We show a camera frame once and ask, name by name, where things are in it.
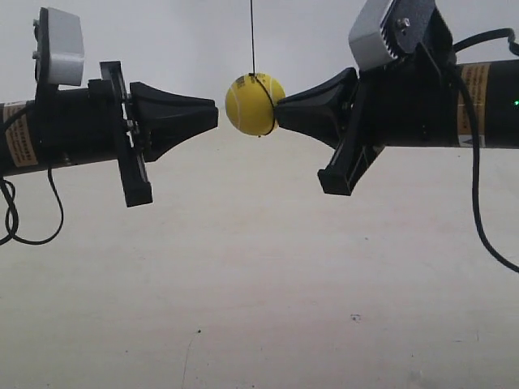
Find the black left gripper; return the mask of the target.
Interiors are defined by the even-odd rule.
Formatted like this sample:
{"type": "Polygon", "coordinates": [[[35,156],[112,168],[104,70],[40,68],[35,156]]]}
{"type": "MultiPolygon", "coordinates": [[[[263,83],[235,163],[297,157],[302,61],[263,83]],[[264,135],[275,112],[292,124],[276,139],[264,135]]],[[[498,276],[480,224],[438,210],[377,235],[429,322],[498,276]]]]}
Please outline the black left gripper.
{"type": "Polygon", "coordinates": [[[90,79],[86,88],[37,84],[33,123],[39,163],[61,168],[115,160],[126,205],[150,204],[144,160],[155,162],[180,143],[217,128],[219,109],[212,99],[134,82],[133,119],[125,114],[130,102],[121,62],[101,62],[100,68],[101,77],[90,79]],[[140,147],[132,143],[137,127],[140,147]]]}

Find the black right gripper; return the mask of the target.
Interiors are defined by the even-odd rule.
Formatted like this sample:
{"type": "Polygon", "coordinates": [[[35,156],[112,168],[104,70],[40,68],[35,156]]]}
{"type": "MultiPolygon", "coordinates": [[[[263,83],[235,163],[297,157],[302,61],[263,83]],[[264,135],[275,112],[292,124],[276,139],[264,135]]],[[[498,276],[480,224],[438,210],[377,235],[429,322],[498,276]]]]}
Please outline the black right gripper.
{"type": "Polygon", "coordinates": [[[456,64],[453,50],[435,55],[419,45],[411,56],[362,74],[359,86],[357,71],[347,67],[313,88],[287,96],[278,101],[274,116],[280,128],[335,148],[328,165],[318,172],[320,185],[327,195],[350,196],[385,147],[457,143],[448,74],[456,64]]]}

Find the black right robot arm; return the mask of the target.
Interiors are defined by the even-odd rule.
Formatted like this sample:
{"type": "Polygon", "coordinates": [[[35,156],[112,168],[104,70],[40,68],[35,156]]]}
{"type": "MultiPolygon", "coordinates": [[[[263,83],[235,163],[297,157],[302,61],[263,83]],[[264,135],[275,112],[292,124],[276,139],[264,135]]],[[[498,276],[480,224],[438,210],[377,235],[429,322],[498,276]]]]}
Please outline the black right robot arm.
{"type": "Polygon", "coordinates": [[[518,147],[518,61],[442,63],[425,49],[369,71],[347,67],[279,100],[278,125],[333,149],[318,179],[352,195],[386,147],[470,147],[472,107],[482,148],[518,147]]]}

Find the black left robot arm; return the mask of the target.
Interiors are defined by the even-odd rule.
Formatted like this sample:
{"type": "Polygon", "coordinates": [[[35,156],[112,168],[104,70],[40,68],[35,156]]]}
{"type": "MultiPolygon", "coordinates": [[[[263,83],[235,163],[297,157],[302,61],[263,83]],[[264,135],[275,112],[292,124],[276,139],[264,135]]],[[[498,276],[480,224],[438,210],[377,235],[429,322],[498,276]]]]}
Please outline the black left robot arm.
{"type": "Polygon", "coordinates": [[[145,205],[145,165],[218,125],[214,100],[126,84],[119,61],[100,68],[85,88],[45,85],[34,100],[2,104],[2,176],[115,160],[126,205],[145,205]]]}

